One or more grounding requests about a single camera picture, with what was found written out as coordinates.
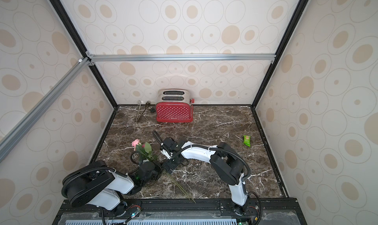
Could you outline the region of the pink rose bouquet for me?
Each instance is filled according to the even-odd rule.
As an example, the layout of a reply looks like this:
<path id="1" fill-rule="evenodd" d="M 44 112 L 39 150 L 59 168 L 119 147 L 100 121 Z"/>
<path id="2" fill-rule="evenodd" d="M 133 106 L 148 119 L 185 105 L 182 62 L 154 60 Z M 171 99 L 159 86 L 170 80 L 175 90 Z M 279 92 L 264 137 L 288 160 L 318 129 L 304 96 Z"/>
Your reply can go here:
<path id="1" fill-rule="evenodd" d="M 157 156 L 153 154 L 153 150 L 151 145 L 148 142 L 145 142 L 144 144 L 139 140 L 136 139 L 132 142 L 132 147 L 134 148 L 134 151 L 130 155 L 130 160 L 139 166 L 142 165 L 144 161 L 147 162 L 154 162 L 157 160 Z M 163 175 L 165 175 L 169 180 L 180 189 L 182 194 L 189 200 L 195 202 L 193 196 L 184 189 L 184 187 L 168 172 L 165 170 L 162 171 Z"/>

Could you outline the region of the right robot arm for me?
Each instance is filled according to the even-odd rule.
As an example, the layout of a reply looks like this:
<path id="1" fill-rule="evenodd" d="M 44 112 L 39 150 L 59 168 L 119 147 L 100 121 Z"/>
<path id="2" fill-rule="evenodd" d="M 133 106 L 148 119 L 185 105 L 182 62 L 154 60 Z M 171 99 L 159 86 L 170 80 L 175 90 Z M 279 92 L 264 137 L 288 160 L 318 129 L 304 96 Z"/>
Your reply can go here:
<path id="1" fill-rule="evenodd" d="M 172 174 L 186 160 L 209 163 L 219 178 L 228 184 L 232 202 L 240 207 L 245 206 L 248 199 L 245 181 L 251 176 L 251 169 L 230 145 L 225 142 L 214 146 L 191 141 L 177 143 L 167 137 L 160 143 L 160 152 L 166 157 L 162 168 L 168 174 Z"/>

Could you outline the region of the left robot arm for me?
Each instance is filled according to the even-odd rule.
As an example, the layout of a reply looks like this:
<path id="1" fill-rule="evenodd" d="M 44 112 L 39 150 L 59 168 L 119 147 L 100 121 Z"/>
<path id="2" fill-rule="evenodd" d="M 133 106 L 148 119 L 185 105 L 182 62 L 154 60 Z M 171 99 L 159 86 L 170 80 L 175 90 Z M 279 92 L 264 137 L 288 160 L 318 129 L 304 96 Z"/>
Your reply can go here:
<path id="1" fill-rule="evenodd" d="M 108 211 L 123 207 L 121 195 L 134 195 L 162 173 L 161 164 L 145 160 L 130 174 L 121 173 L 99 160 L 66 176 L 62 196 L 72 207 L 89 204 Z"/>

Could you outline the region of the red polka dot toaster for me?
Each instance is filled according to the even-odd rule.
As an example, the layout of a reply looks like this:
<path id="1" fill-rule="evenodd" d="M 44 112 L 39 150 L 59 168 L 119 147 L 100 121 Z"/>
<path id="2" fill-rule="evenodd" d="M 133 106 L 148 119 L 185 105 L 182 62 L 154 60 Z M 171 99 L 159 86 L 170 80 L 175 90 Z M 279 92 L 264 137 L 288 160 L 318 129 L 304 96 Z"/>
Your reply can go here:
<path id="1" fill-rule="evenodd" d="M 195 100 L 191 93 L 184 89 L 161 89 L 157 95 L 157 122 L 188 123 L 194 117 Z"/>

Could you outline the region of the metal tongs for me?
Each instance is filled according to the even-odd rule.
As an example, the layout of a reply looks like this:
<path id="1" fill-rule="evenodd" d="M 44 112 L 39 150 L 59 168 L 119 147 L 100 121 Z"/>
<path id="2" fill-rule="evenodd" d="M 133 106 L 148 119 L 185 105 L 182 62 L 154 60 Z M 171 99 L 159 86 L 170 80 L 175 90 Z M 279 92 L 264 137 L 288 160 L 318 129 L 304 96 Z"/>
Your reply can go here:
<path id="1" fill-rule="evenodd" d="M 148 107 L 151 105 L 151 102 L 150 101 L 147 101 L 145 104 L 144 104 L 144 109 L 143 111 L 141 111 L 141 107 L 142 107 L 142 101 L 141 100 L 138 100 L 137 102 L 137 105 L 138 105 L 138 108 L 137 108 L 137 114 L 136 114 L 136 117 L 135 117 L 135 122 L 138 122 L 141 118 L 141 116 L 145 113 L 145 111 L 148 109 Z"/>

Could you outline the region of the green snack packet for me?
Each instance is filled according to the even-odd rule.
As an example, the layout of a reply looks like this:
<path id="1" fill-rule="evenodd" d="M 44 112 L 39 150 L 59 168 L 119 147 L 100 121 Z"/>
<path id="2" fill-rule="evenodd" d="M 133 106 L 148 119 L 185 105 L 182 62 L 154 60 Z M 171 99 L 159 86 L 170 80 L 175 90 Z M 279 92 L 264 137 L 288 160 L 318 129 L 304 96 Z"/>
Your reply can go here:
<path id="1" fill-rule="evenodd" d="M 250 147 L 251 146 L 251 137 L 250 136 L 243 136 L 243 143 Z"/>

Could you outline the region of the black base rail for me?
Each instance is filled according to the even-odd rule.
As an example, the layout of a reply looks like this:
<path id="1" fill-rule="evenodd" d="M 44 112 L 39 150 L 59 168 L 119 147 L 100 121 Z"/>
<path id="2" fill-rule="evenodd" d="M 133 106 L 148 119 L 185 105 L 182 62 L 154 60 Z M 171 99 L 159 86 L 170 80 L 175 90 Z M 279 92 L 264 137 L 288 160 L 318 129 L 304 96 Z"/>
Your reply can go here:
<path id="1" fill-rule="evenodd" d="M 73 208 L 64 201 L 54 225 L 305 225 L 294 198 L 250 198 L 245 211 L 230 199 L 127 199 L 126 211 L 94 205 Z"/>

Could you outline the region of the horizontal aluminium frame bar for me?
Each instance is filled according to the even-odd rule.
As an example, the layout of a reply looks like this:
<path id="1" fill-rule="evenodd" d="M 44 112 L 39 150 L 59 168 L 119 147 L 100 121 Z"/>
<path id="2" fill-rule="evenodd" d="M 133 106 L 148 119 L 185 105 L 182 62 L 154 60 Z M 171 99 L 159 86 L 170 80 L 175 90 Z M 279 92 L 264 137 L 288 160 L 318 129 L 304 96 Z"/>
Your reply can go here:
<path id="1" fill-rule="evenodd" d="M 89 55 L 94 62 L 144 62 L 144 61 L 232 61 L 275 60 L 272 53 L 257 54 L 154 54 L 154 55 Z"/>

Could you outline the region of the left aluminium frame bar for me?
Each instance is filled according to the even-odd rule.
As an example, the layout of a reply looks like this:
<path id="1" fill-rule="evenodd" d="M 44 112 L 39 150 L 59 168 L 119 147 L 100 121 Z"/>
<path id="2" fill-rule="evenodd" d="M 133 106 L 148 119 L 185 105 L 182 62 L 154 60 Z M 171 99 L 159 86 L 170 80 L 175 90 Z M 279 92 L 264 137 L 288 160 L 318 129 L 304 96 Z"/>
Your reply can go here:
<path id="1" fill-rule="evenodd" d="M 80 62 L 65 74 L 56 85 L 21 119 L 21 121 L 1 140 L 1 161 L 3 161 L 12 149 L 19 143 L 31 127 L 51 107 L 59 96 L 67 89 L 76 76 L 90 63 L 89 58 L 84 57 Z"/>

